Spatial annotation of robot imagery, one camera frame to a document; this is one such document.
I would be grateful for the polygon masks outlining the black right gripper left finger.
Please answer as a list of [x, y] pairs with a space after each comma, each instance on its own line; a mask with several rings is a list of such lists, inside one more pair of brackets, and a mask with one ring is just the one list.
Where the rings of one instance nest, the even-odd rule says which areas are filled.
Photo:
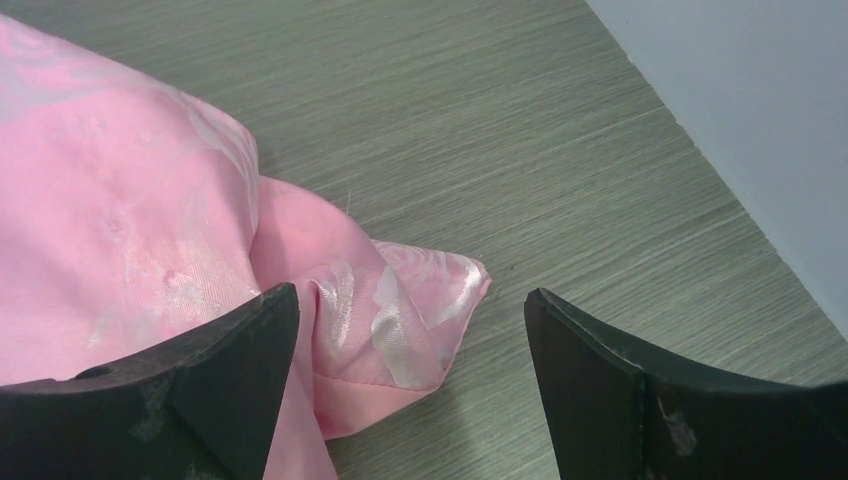
[[259, 479], [295, 350], [295, 287], [64, 381], [1, 390], [5, 479]]

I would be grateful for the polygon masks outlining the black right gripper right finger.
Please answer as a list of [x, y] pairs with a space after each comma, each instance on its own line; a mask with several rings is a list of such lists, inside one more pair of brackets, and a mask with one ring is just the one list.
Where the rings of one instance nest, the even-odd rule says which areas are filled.
[[687, 359], [537, 289], [524, 304], [564, 479], [843, 479], [847, 385]]

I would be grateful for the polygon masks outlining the pink floral pillowcase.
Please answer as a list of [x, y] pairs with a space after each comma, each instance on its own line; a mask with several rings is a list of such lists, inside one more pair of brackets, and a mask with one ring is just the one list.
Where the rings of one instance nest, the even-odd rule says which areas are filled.
[[437, 390], [490, 285], [262, 176], [216, 107], [1, 20], [1, 382], [65, 380], [296, 287], [263, 475], [333, 479], [326, 441]]

